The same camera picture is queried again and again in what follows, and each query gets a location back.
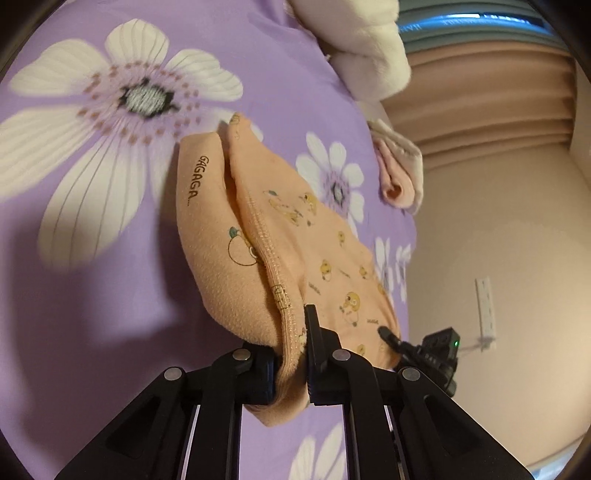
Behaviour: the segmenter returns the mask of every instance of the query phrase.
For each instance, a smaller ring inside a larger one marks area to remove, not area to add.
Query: orange cloth
[[[320,324],[335,330],[344,348],[376,367],[392,368],[399,360],[377,328],[400,330],[372,254],[347,222],[260,143],[246,118],[235,115],[226,136],[227,158],[217,134],[182,140],[178,231],[207,311],[282,358],[274,404],[250,407],[272,426],[309,403],[305,304],[316,305]]]

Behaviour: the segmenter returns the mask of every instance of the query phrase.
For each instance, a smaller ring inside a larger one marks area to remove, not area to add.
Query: cartoon print
[[[320,273],[322,275],[322,280],[330,281],[332,278],[332,267],[328,263],[328,260],[323,260],[322,265],[320,266]]]
[[[320,293],[320,289],[319,289],[319,288],[318,288],[316,285],[314,285],[314,284],[312,284],[312,283],[308,282],[308,286],[309,286],[309,287],[310,287],[312,290],[314,290],[314,291],[315,291],[315,292],[316,292],[318,295],[322,295],[322,293]]]
[[[300,341],[300,353],[304,353],[306,351],[306,328],[302,328],[301,334],[298,336],[298,340]]]
[[[318,209],[318,199],[313,193],[306,192],[305,194],[301,195],[300,200],[306,204],[306,208],[312,215],[316,216],[316,212]]]
[[[277,192],[273,190],[267,190],[265,193],[269,196],[269,204],[275,210],[277,210],[277,212],[287,218],[293,225],[300,225],[300,218],[304,218],[304,216],[298,210],[290,207],[283,200],[281,200],[281,197],[277,195]]]
[[[259,261],[259,258],[256,250],[248,241],[248,238],[246,238],[241,230],[235,227],[230,228],[229,234],[228,256],[232,261],[243,267],[255,265]]]
[[[354,327],[359,323],[359,308],[361,307],[361,299],[354,291],[350,291],[345,297],[345,302],[339,306],[343,312],[343,318],[346,322]]]

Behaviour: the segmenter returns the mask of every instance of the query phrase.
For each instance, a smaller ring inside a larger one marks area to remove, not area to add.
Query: black clamp
[[[532,480],[419,369],[375,368],[313,305],[305,314],[310,401],[343,406],[349,480]],[[167,369],[56,480],[237,480],[242,406],[272,403],[275,369],[273,350],[250,344]]]

